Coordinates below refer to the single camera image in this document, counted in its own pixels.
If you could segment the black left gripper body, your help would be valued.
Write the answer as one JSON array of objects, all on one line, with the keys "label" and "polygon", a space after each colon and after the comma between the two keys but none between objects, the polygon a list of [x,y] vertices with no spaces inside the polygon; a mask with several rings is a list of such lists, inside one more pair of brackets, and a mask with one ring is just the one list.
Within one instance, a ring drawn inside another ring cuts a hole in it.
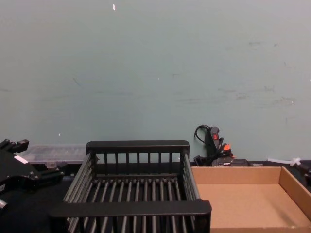
[{"label": "black left gripper body", "polygon": [[0,193],[14,189],[35,190],[39,186],[39,172],[19,155],[0,151]]}]

